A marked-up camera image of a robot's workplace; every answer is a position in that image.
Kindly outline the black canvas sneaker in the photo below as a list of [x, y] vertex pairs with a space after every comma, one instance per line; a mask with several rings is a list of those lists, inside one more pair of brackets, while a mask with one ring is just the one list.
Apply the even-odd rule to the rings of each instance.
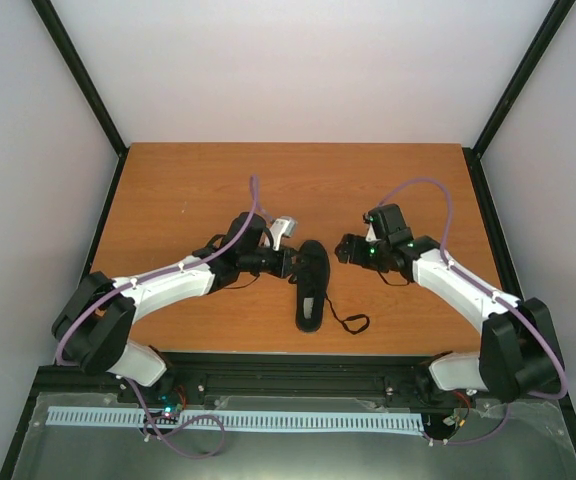
[[298, 251], [298, 257], [298, 267], [291, 278], [297, 286], [296, 325], [300, 331], [312, 333], [323, 322], [330, 279], [329, 257], [317, 240], [306, 240]]

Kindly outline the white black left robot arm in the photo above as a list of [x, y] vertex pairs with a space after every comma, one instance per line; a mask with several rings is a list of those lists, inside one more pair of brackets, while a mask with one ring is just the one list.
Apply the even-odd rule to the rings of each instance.
[[267, 222], [243, 212], [226, 233], [177, 263], [132, 277], [88, 274], [53, 323], [57, 364], [129, 378], [152, 401], [169, 400], [176, 378], [155, 348], [131, 340], [133, 325], [170, 305], [228, 288], [243, 273], [288, 277], [297, 252], [282, 242], [297, 225], [289, 216]]

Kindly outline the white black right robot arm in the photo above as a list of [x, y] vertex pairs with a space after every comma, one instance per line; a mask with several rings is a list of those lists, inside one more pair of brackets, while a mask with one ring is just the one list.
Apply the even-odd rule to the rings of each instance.
[[474, 353], [432, 359], [418, 376], [423, 389], [429, 394], [483, 391], [504, 403], [524, 395], [565, 396], [564, 365], [542, 301], [496, 289], [455, 261], [440, 242], [414, 236], [396, 204], [368, 211], [364, 221], [365, 235], [347, 233], [336, 246], [340, 262], [400, 274], [437, 295], [480, 336]]

